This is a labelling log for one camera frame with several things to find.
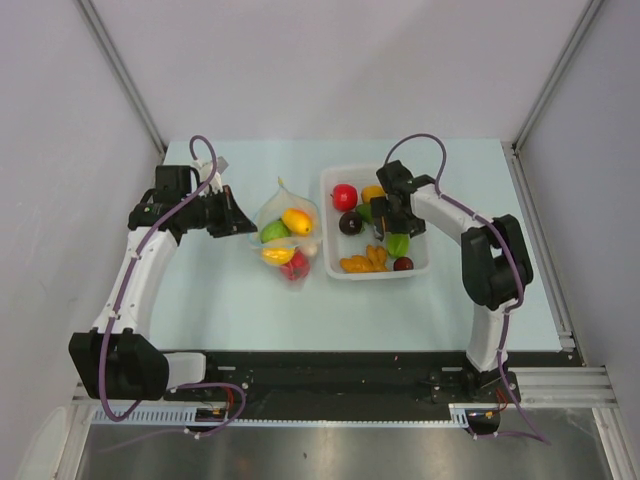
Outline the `green lime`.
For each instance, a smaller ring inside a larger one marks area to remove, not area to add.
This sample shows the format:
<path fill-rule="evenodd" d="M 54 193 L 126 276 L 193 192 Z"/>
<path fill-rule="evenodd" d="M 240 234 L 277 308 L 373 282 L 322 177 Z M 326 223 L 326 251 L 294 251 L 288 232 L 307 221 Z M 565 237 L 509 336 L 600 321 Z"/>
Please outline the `green lime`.
<path fill-rule="evenodd" d="M 274 220 L 268 223 L 260 232 L 260 242 L 263 244 L 287 238 L 291 236 L 291 231 L 281 220 Z"/>

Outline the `clear zip top bag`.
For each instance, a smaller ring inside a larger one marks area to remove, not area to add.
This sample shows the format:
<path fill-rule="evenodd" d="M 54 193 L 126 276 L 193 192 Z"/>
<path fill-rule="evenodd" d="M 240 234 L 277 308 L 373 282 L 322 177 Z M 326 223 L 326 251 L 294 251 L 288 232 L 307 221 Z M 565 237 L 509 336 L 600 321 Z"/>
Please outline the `clear zip top bag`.
<path fill-rule="evenodd" d="M 288 208 L 296 208 L 305 211 L 313 220 L 313 231 L 308 236 L 295 236 L 291 233 L 290 237 L 278 239 L 266 244 L 260 242 L 261 230 L 270 222 L 281 219 L 282 214 Z M 307 280 L 310 277 L 310 273 L 313 269 L 315 259 L 308 258 L 311 269 L 306 278 L 291 282 L 287 280 L 279 270 L 280 266 L 272 266 L 266 264 L 261 258 L 261 251 L 263 248 L 294 248 L 298 249 L 299 239 L 301 237 L 318 237 L 323 239 L 323 232 L 321 227 L 321 218 L 318 206 L 309 198 L 298 195 L 292 192 L 283 182 L 281 178 L 277 181 L 277 189 L 274 194 L 257 210 L 252 218 L 253 223 L 257 226 L 258 231 L 249 235 L 249 243 L 251 249 L 256 253 L 261 262 L 273 271 L 273 276 L 280 281 L 283 285 L 293 291 L 301 290 Z"/>

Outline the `yellow lemon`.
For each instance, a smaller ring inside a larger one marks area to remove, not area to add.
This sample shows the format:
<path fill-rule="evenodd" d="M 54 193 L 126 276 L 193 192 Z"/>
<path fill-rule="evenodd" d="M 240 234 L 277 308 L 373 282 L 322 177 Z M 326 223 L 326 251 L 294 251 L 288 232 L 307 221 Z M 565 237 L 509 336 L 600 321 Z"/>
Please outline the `yellow lemon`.
<path fill-rule="evenodd" d="M 272 266 L 285 265 L 291 261 L 294 255 L 294 248 L 263 248 L 261 251 L 262 260 Z"/>

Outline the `orange papaya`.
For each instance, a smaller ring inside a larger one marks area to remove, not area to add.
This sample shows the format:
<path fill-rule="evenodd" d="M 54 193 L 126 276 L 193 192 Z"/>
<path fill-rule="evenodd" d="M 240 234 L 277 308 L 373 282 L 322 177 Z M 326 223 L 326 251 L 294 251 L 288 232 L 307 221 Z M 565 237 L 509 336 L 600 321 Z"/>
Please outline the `orange papaya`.
<path fill-rule="evenodd" d="M 313 220 L 305 211 L 288 208 L 281 216 L 281 221 L 295 236 L 308 236 L 313 231 Z"/>

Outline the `red bell pepper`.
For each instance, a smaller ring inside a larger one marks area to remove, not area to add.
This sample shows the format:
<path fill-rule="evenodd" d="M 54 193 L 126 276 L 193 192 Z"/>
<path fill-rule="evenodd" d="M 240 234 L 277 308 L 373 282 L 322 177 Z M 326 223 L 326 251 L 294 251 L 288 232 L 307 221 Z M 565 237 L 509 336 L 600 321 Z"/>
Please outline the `red bell pepper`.
<path fill-rule="evenodd" d="M 289 281 L 295 282 L 307 277 L 311 269 L 309 259 L 299 250 L 296 250 L 293 257 L 279 267 L 282 275 Z"/>

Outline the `white radish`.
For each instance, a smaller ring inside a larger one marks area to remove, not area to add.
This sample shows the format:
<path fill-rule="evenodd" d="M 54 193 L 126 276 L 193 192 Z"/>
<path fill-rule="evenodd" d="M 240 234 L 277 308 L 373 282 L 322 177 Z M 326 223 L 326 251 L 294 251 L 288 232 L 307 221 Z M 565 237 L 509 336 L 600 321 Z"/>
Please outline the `white radish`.
<path fill-rule="evenodd" d="M 301 237 L 299 239 L 298 249 L 308 258 L 314 258 L 321 248 L 321 238 L 318 237 Z"/>

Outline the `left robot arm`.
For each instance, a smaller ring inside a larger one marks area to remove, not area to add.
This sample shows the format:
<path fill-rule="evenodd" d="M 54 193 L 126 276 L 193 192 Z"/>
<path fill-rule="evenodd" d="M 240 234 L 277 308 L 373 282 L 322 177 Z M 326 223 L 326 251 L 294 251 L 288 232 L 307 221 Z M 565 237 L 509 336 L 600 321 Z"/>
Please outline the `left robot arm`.
<path fill-rule="evenodd" d="M 186 385 L 214 397 L 221 376 L 201 353 L 160 352 L 148 339 L 167 266 L 190 231 L 213 238 L 256 232 L 221 181 L 214 161 L 159 166 L 155 185 L 128 218 L 123 262 L 105 306 L 89 331 L 75 333 L 69 353 L 88 395 L 99 400 L 159 400 Z"/>

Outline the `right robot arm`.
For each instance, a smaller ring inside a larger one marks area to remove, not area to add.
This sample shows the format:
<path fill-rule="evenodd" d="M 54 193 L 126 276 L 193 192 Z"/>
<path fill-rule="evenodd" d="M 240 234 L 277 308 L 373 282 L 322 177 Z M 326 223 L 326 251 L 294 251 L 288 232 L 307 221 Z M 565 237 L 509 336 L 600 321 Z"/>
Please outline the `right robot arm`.
<path fill-rule="evenodd" d="M 462 282 L 474 303 L 474 317 L 465 362 L 445 385 L 484 401 L 507 382 L 510 314 L 522 305 L 525 287 L 533 280 L 520 223 L 512 215 L 482 216 L 442 192 L 436 179 L 415 177 L 398 160 L 384 164 L 376 177 L 385 192 L 372 200 L 378 239 L 415 237 L 431 225 L 460 247 Z"/>

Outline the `orange yellow mango top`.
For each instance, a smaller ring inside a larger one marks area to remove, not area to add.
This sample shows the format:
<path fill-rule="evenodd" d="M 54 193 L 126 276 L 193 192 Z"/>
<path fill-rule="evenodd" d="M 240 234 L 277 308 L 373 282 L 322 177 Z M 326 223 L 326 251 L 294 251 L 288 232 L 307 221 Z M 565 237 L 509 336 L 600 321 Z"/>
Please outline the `orange yellow mango top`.
<path fill-rule="evenodd" d="M 361 199 L 364 204 L 369 204 L 372 199 L 384 196 L 385 191 L 379 185 L 370 185 L 361 190 Z"/>

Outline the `green orange mango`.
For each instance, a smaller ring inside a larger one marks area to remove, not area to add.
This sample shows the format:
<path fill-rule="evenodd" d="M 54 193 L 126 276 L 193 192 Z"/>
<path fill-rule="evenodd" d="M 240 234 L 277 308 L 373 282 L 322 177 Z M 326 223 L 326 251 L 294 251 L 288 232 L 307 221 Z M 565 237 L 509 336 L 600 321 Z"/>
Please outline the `green orange mango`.
<path fill-rule="evenodd" d="M 361 217 L 362 221 L 366 224 L 373 223 L 372 208 L 369 203 L 361 203 L 355 208 L 356 213 Z"/>

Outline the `dark purple mangosteen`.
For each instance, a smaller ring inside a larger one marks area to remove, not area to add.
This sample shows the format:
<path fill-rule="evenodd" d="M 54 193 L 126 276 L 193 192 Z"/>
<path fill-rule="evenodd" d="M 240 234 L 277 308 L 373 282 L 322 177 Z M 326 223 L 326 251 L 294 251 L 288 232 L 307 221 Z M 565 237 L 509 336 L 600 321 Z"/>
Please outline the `dark purple mangosteen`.
<path fill-rule="evenodd" d="M 344 235 L 358 235 L 362 229 L 362 217 L 355 211 L 345 212 L 339 219 L 339 230 Z"/>

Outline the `red apple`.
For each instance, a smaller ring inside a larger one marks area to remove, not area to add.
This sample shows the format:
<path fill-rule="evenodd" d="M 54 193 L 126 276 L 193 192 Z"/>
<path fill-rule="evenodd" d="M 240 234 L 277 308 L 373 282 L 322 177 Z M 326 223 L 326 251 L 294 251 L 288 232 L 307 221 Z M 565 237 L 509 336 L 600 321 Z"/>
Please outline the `red apple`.
<path fill-rule="evenodd" d="M 340 212 L 353 210 L 358 204 L 358 190 L 350 184 L 334 186 L 331 194 L 333 207 Z"/>

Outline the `green leaf vegetable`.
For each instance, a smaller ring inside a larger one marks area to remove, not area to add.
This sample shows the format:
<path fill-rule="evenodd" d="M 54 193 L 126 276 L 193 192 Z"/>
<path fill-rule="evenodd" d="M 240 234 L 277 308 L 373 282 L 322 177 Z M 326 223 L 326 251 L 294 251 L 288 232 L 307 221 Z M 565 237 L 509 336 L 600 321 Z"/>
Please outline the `green leaf vegetable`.
<path fill-rule="evenodd" d="M 410 236 L 404 233 L 390 233 L 387 238 L 387 252 L 390 257 L 406 257 L 410 248 Z"/>

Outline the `small orange fruit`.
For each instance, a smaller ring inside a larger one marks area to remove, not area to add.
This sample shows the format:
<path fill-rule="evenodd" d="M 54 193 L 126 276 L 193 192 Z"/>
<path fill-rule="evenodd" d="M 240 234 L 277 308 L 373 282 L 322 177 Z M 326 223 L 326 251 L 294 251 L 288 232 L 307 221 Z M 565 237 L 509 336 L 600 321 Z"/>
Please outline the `small orange fruit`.
<path fill-rule="evenodd" d="M 388 253 L 385 247 L 367 245 L 363 255 L 341 258 L 340 267 L 348 274 L 389 272 Z"/>

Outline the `dark red plum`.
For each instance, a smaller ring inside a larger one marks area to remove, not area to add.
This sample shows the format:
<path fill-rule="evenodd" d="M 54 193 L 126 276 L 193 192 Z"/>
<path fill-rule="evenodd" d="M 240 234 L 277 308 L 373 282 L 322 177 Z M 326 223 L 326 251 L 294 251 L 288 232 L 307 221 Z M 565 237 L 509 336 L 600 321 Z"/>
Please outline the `dark red plum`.
<path fill-rule="evenodd" d="M 409 271 L 414 269 L 413 261 L 406 256 L 397 258 L 393 263 L 394 271 Z"/>

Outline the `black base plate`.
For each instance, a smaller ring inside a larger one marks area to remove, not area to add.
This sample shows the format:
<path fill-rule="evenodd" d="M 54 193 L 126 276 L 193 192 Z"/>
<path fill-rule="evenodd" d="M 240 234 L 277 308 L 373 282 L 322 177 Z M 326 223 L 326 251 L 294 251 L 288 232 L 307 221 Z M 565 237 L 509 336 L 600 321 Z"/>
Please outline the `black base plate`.
<path fill-rule="evenodd" d="M 221 401 L 231 384 L 230 370 L 247 375 L 276 374 L 278 379 L 291 381 L 294 372 L 300 371 L 304 377 L 311 377 L 315 383 L 335 385 L 346 382 L 356 383 L 357 376 L 369 379 L 376 375 L 398 376 L 404 380 L 416 380 L 446 368 L 462 368 L 466 356 L 461 351 L 451 352 L 247 352 L 247 351 L 207 351 L 206 372 L 203 381 L 195 387 L 178 389 L 166 393 L 167 401 L 210 402 Z M 487 405 L 501 409 L 510 404 L 502 400 Z M 264 411 L 288 415 L 298 412 L 318 418 L 322 413 L 331 418 L 344 415 L 347 419 L 373 418 L 391 420 L 417 420 L 425 418 L 428 412 L 443 409 L 446 404 L 430 404 L 412 398 L 400 399 L 387 395 L 349 396 L 345 400 L 316 397 L 310 394 L 270 393 L 257 402 L 249 402 L 240 389 L 234 395 L 234 411 L 242 413 L 249 409 L 257 416 Z"/>

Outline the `left aluminium frame post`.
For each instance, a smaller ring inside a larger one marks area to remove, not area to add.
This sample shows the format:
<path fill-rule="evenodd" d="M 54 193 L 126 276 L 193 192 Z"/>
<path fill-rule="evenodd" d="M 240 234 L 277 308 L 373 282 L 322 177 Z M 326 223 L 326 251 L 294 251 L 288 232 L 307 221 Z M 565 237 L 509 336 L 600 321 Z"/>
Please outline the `left aluminium frame post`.
<path fill-rule="evenodd" d="M 142 125 L 155 151 L 163 159 L 168 147 L 163 141 L 159 128 L 95 3 L 90 0 L 74 0 L 73 4 L 78 9 L 87 30 L 103 55 L 134 115 Z"/>

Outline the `aluminium frame post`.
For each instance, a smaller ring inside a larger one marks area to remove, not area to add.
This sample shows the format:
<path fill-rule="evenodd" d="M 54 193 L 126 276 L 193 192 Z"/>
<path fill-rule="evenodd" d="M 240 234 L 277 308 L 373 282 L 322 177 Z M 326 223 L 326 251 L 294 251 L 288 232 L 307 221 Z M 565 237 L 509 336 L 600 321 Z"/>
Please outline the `aluminium frame post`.
<path fill-rule="evenodd" d="M 73 4 L 78 9 L 87 30 L 103 55 L 134 115 L 142 125 L 155 151 L 163 159 L 168 147 L 163 141 L 159 128 L 95 3 L 90 0 L 74 0 Z"/>
<path fill-rule="evenodd" d="M 511 141 L 511 149 L 514 153 L 519 154 L 525 146 L 555 95 L 563 77 L 567 74 L 583 43 L 586 41 L 591 28 L 607 4 L 608 1 L 606 0 L 589 0 L 586 2 L 525 120 L 518 129 L 515 138 Z"/>

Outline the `aluminium front rail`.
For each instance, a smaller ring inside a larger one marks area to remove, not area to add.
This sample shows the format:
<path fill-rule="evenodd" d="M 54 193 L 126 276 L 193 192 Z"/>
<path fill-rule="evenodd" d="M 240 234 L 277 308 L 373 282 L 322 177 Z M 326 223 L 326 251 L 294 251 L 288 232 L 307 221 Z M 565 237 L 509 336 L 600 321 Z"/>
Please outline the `aluminium front rail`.
<path fill-rule="evenodd" d="M 398 376 L 376 375 L 369 379 L 357 376 L 356 383 L 335 385 L 315 383 L 300 371 L 294 378 L 278 379 L 276 374 L 257 372 L 244 375 L 229 372 L 231 384 L 257 402 L 270 393 L 292 396 L 310 394 L 316 397 L 345 400 L 349 396 L 387 395 L 400 399 L 412 398 L 430 404 L 490 405 L 502 400 L 518 400 L 527 408 L 604 408 L 617 404 L 608 374 L 603 367 L 517 367 L 505 373 L 506 378 L 492 380 L 485 387 L 471 388 L 464 384 L 462 371 L 446 368 L 416 380 Z"/>

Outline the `right aluminium frame post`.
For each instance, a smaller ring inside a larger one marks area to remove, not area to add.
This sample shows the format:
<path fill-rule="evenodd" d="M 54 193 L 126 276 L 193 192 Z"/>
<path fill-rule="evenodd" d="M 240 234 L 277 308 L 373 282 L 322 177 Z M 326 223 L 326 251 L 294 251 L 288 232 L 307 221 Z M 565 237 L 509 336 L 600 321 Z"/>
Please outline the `right aluminium frame post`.
<path fill-rule="evenodd" d="M 511 149 L 514 153 L 519 154 L 525 146 L 555 95 L 563 77 L 567 74 L 583 43 L 586 41 L 591 28 L 607 4 L 608 1 L 606 0 L 589 0 L 586 2 L 525 120 L 518 129 L 515 138 L 511 141 Z"/>

